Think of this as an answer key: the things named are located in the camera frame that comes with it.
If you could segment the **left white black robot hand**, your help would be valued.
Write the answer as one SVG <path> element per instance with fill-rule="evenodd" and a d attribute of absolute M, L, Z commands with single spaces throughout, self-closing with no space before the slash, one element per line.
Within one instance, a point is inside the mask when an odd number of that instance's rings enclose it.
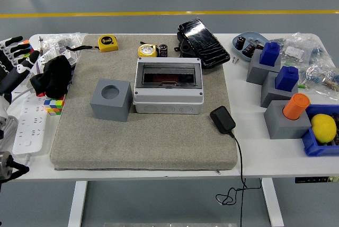
<path fill-rule="evenodd" d="M 30 74 L 40 55 L 22 40 L 18 36 L 1 41 L 1 122 L 8 118 L 13 90 Z"/>

